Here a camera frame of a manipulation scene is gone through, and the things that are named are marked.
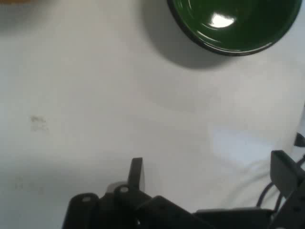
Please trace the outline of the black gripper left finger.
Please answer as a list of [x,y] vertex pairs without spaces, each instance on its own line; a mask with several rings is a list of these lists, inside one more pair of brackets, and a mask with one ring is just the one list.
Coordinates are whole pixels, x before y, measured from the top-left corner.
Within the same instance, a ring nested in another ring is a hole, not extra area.
[[128,180],[102,198],[93,193],[73,197],[65,229],[202,229],[204,222],[181,207],[143,191],[143,159],[131,161]]

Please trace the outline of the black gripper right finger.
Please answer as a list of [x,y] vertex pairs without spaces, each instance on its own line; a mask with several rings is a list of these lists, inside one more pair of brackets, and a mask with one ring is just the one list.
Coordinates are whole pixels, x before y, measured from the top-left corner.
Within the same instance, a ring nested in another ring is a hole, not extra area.
[[272,229],[305,227],[305,171],[284,151],[271,152],[271,181],[285,198],[276,212]]

